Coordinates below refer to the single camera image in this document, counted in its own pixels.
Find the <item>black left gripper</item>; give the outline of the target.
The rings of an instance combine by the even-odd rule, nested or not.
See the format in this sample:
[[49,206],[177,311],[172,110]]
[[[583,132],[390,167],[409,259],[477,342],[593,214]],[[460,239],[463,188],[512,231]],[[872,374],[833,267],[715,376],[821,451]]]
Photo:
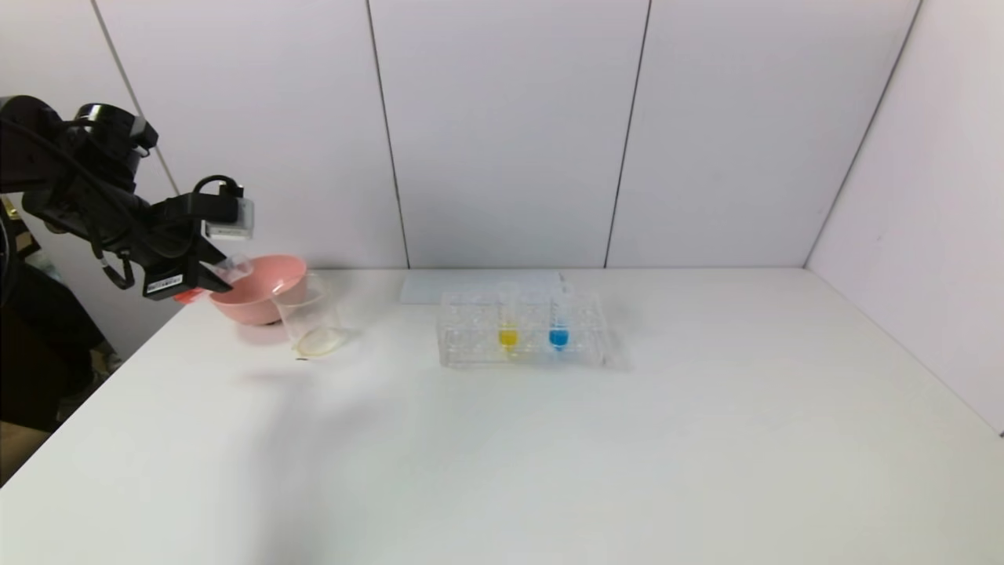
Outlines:
[[216,272],[227,255],[198,228],[168,228],[147,233],[141,239],[144,270],[141,296],[162,301],[200,286],[208,292],[226,293],[229,282]]

